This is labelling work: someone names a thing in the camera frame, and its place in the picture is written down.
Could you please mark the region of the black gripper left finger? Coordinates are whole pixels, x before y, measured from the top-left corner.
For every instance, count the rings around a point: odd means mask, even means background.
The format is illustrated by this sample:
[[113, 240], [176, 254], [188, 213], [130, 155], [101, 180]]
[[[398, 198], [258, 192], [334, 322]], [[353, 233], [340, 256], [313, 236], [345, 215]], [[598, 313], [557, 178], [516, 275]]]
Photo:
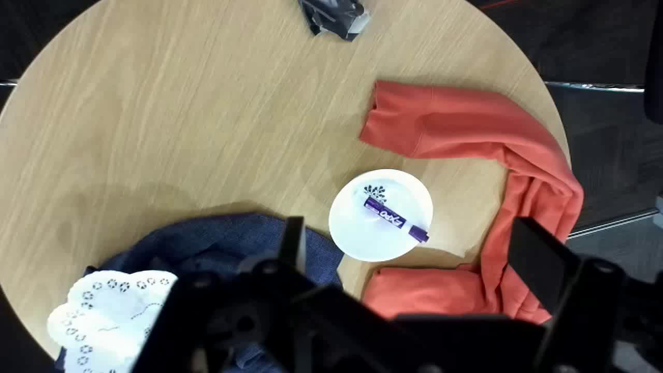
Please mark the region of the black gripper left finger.
[[305, 219], [299, 215], [286, 219], [278, 258], [294, 270], [305, 268]]

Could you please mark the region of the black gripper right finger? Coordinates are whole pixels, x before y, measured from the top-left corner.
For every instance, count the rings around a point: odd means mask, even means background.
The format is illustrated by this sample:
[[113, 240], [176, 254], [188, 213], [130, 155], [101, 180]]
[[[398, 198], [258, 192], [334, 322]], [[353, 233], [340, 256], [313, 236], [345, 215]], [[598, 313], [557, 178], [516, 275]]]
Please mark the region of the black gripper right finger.
[[508, 262], [548, 313], [560, 309], [579, 268], [579, 258], [533, 217], [514, 222]]

